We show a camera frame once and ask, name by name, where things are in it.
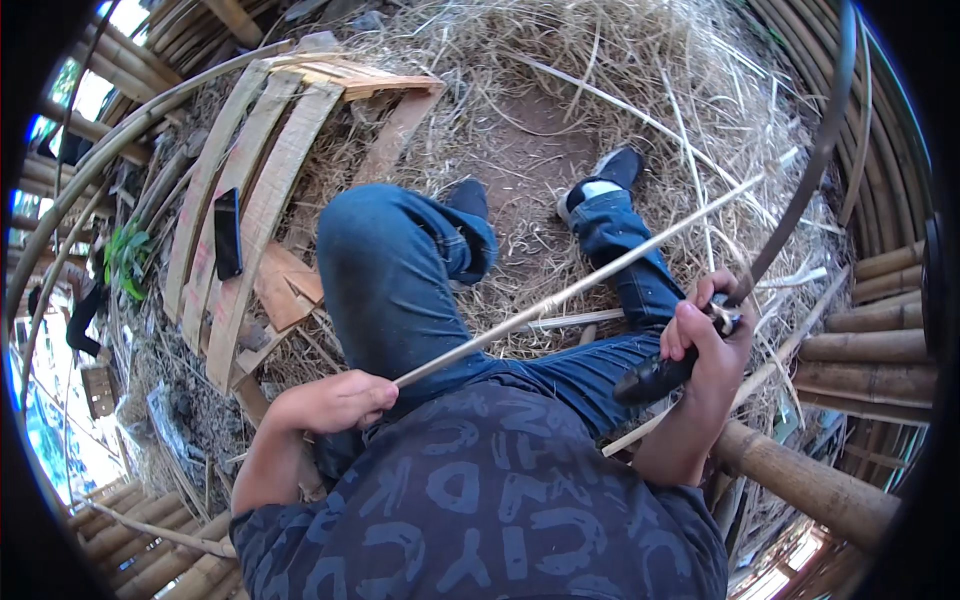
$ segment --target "phone screen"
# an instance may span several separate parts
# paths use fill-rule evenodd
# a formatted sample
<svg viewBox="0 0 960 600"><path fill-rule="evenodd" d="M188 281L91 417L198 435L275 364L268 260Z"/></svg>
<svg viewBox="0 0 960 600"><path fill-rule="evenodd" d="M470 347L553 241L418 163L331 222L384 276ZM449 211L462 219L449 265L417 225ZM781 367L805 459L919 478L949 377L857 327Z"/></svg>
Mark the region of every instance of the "phone screen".
<svg viewBox="0 0 960 600"><path fill-rule="evenodd" d="M217 277L226 281L243 273L240 256L240 196L230 189L213 201L213 234Z"/></svg>

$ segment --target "black shoe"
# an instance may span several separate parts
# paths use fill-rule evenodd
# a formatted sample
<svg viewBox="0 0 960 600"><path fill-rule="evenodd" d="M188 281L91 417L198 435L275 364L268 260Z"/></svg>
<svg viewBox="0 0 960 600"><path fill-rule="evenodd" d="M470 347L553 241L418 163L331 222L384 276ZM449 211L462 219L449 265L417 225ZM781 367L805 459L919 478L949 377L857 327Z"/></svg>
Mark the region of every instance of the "black shoe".
<svg viewBox="0 0 960 600"><path fill-rule="evenodd" d="M487 220L487 191L483 183L474 178L460 181L446 195L444 203L450 208Z"/></svg>
<svg viewBox="0 0 960 600"><path fill-rule="evenodd" d="M636 178L643 173L643 155L629 146L618 148L600 158L593 168L593 174L579 181L557 202L557 214L569 226L570 213L577 204L584 201L584 183L591 181L609 181L629 190Z"/></svg>

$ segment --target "leg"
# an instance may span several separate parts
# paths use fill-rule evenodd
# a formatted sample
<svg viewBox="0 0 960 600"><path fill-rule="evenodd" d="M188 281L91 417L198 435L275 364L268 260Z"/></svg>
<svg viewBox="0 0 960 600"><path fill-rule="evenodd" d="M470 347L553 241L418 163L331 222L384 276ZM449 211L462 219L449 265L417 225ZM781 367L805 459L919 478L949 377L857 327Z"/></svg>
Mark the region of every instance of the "leg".
<svg viewBox="0 0 960 600"><path fill-rule="evenodd" d="M393 185L363 185L334 198L317 226L317 266L348 365L396 379L469 340L448 280L475 283L495 259L496 240L481 217ZM492 362L476 352L404 388L384 421L463 385ZM355 458L362 449L355 437L339 442L327 459ZM334 477L331 471L340 470L321 469Z"/></svg>
<svg viewBox="0 0 960 600"><path fill-rule="evenodd" d="M74 350L86 352L94 358L100 353L100 344L86 337L86 328L96 316L102 302L101 287L97 285L86 295L86 298L74 304L73 315L70 316L70 322L66 324L67 345Z"/></svg>
<svg viewBox="0 0 960 600"><path fill-rule="evenodd" d="M603 189L610 191L588 194L568 211L567 222L595 267L651 237L643 219L633 211L630 192L624 189L632 181L630 175L623 185L606 183ZM626 370L659 351L660 332L673 317L677 302L684 298L660 251L647 254L618 273L614 283L631 333L517 366L555 389L557 397L580 414L594 438L637 416L635 410L613 400L613 386Z"/></svg>

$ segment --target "black handle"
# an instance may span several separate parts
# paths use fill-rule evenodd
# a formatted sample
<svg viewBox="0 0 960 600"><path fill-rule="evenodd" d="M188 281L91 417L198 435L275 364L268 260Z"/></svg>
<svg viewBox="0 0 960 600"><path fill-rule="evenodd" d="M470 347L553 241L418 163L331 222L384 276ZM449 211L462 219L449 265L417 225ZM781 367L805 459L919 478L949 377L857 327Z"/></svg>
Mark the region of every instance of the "black handle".
<svg viewBox="0 0 960 600"><path fill-rule="evenodd" d="M740 322L737 311L731 311L725 294L714 294L704 312L713 320L713 327L721 338L731 335ZM693 374L693 365L700 352L695 346L686 349L684 358L676 361L662 359L657 352L639 365L632 367L613 388L613 399L624 406L641 409L667 396L686 383Z"/></svg>
<svg viewBox="0 0 960 600"><path fill-rule="evenodd" d="M616 383L613 398L624 406L646 408L689 380L699 355L697 348L691 346L679 361L664 360L659 353L648 356Z"/></svg>

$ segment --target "person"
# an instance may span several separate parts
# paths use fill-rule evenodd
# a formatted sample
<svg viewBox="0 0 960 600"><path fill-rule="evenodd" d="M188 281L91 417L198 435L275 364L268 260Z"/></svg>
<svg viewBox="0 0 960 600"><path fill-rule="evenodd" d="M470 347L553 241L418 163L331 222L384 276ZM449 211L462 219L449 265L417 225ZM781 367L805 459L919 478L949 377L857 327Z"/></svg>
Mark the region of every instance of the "person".
<svg viewBox="0 0 960 600"><path fill-rule="evenodd" d="M559 201L594 266L651 237L629 191L642 169L621 149ZM748 309L722 340L698 308L733 276L684 299L652 252L614 277L629 333L529 361L478 351L398 389L470 339L448 280L476 283L493 264L486 216L476 180L445 204L370 184L324 209L317 261L352 371L280 394L253 438L230 524L250 597L726 597L723 539L697 486L756 318ZM683 399L630 466L604 458L596 440L637 416L612 398L620 376L691 345ZM324 500L299 504L303 431L323 445L355 429L362 452L340 457Z"/></svg>
<svg viewBox="0 0 960 600"><path fill-rule="evenodd" d="M53 265L47 267L43 275L44 281L52 274L53 267ZM36 312L36 306L39 304L41 288L42 286L38 285L27 297L27 308L31 315ZM86 328L93 321L100 307L105 305L104 284L94 281L86 274L85 269L67 261L60 269L50 299L60 308L70 311L70 320L66 324L67 345L74 350L89 354L98 362L110 362L112 356L109 348L86 335Z"/></svg>

